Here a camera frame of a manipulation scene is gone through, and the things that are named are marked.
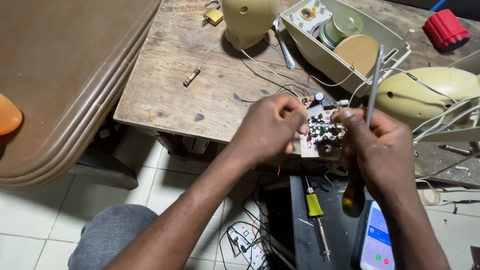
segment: hand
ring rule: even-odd
[[[293,96],[280,94],[263,98],[250,106],[228,149],[240,155],[249,166],[293,151],[295,132],[306,134],[305,107]]]
[[[376,200],[416,193],[412,130],[379,110],[373,110],[371,126],[367,127],[366,115],[366,109],[345,108],[332,117],[332,122],[347,128],[342,147],[344,169],[348,171],[351,159],[356,158]]]

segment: round wooden disc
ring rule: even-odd
[[[340,42],[333,52],[366,76],[375,64],[378,42],[371,36],[353,35]]]

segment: gray pants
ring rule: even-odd
[[[69,270],[99,270],[145,230],[155,212],[136,204],[108,207],[87,222],[68,260]]]

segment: phone screen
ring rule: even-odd
[[[393,270],[393,253],[387,224],[377,202],[372,203],[360,260],[363,270]]]

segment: metal spoon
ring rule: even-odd
[[[292,56],[288,51],[287,47],[285,46],[285,42],[283,42],[282,35],[278,30],[278,23],[280,22],[280,14],[276,16],[275,21],[273,22],[273,26],[275,27],[276,35],[278,36],[278,42],[280,43],[280,47],[282,47],[283,57],[285,57],[285,62],[287,63],[287,67],[291,70],[295,68],[295,63],[293,62]]]

